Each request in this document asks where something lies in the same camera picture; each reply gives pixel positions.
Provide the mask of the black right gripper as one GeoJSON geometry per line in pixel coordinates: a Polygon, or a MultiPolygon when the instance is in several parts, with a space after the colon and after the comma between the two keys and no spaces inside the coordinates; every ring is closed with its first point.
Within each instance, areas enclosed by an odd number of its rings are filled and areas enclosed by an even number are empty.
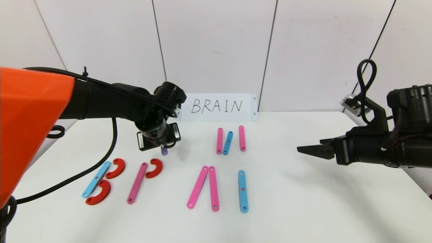
{"type": "Polygon", "coordinates": [[[383,137],[380,135],[342,136],[335,139],[321,139],[319,145],[298,146],[297,151],[326,160],[336,157],[339,165],[350,165],[356,162],[383,165],[382,141],[383,137]]]}

